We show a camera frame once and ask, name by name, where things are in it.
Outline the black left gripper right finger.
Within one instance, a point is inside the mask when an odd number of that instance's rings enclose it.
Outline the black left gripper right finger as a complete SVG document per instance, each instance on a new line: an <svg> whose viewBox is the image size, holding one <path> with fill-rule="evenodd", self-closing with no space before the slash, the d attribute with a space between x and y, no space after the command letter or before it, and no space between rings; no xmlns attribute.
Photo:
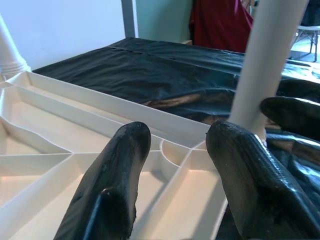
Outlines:
<svg viewBox="0 0 320 240"><path fill-rule="evenodd" d="M205 144L242 239L319 239L319 196L256 134L229 121L217 121L208 129Z"/></svg>

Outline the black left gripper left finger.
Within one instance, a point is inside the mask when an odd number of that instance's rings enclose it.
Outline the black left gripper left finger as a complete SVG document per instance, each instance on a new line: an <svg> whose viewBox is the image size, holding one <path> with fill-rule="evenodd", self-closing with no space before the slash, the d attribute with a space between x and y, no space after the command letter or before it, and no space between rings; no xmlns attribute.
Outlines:
<svg viewBox="0 0 320 240"><path fill-rule="evenodd" d="M151 132L145 123L121 126L84 173L54 239L129 239L150 148Z"/></svg>

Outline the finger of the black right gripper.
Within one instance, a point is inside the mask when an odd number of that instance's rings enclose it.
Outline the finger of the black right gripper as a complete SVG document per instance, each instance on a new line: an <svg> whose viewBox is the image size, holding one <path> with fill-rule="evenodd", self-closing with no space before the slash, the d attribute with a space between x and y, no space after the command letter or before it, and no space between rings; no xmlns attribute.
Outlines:
<svg viewBox="0 0 320 240"><path fill-rule="evenodd" d="M320 104L317 102L274 96L261 101L260 111L284 131L315 141L320 139Z"/></svg>
<svg viewBox="0 0 320 240"><path fill-rule="evenodd" d="M302 79L282 80L276 91L276 96L319 100L320 84L318 82Z"/></svg>

